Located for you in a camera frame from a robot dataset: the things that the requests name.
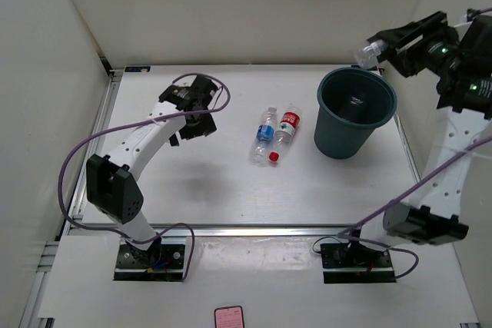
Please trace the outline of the clear crushed plastic bottle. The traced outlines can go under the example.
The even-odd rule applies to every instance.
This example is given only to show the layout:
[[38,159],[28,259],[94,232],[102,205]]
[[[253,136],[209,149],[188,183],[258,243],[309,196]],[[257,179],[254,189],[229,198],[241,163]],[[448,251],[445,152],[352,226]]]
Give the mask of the clear crushed plastic bottle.
[[383,39],[373,36],[363,41],[354,52],[354,58],[359,68],[370,70],[386,61],[390,45]]

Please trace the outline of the black label plastic bottle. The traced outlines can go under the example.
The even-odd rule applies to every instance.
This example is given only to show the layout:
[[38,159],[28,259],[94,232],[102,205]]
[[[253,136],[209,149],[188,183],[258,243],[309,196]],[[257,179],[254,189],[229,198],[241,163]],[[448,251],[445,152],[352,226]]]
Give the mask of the black label plastic bottle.
[[338,117],[346,121],[358,123],[366,108],[366,96],[359,92],[351,94],[347,100],[341,105],[338,111]]

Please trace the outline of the blue label water bottle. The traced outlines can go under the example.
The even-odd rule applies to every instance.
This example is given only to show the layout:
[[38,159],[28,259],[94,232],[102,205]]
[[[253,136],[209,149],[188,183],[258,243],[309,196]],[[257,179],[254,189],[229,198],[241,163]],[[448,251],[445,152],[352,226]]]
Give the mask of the blue label water bottle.
[[275,128],[278,122],[278,110],[268,107],[261,115],[258,128],[250,149],[249,159],[254,165],[263,165],[268,159]]

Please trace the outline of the red label water bottle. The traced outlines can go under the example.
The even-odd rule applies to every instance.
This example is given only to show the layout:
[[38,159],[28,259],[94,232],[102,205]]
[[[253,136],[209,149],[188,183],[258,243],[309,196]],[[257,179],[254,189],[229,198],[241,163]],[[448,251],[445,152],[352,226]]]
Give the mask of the red label water bottle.
[[288,152],[301,121],[301,116],[301,109],[292,104],[283,113],[274,132],[270,154],[268,155],[268,160],[271,163],[278,164],[280,159]]

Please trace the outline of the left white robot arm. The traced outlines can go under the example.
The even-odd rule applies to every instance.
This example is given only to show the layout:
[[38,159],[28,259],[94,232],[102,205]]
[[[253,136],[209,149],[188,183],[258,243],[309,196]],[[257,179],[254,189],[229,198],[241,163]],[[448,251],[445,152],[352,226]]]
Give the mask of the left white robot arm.
[[92,155],[86,163],[87,199],[129,236],[131,255],[143,267],[161,261],[161,241],[141,208],[144,197],[138,179],[149,161],[164,144],[208,136],[216,131],[206,110],[219,87],[204,75],[189,86],[172,85],[158,97],[149,114],[151,123],[135,128],[127,139],[105,156]]

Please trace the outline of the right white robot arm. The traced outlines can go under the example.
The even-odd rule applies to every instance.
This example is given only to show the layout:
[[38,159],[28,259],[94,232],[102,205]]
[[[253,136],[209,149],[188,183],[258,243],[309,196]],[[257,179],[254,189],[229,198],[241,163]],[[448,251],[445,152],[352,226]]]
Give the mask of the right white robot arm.
[[373,250],[401,244],[439,246],[463,240],[460,202],[471,152],[489,143],[491,123],[491,11],[467,12],[457,26],[435,12],[405,26],[379,31],[355,55],[370,69],[383,61],[409,78],[423,70],[438,76],[437,128],[424,174],[403,192],[339,236],[349,263],[361,267]]

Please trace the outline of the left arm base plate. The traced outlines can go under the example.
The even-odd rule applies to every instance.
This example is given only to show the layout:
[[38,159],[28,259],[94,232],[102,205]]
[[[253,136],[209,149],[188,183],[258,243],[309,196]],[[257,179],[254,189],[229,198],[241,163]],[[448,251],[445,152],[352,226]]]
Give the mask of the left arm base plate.
[[139,250],[121,241],[113,281],[182,282],[186,241],[163,239],[158,249]]

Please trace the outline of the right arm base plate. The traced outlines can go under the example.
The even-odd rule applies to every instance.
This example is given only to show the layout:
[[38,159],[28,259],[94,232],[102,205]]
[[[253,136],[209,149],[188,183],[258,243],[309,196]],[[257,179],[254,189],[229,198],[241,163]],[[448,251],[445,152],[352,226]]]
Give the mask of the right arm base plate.
[[387,251],[376,251],[358,242],[342,242],[321,237],[312,246],[321,257],[324,284],[395,283],[396,277]]

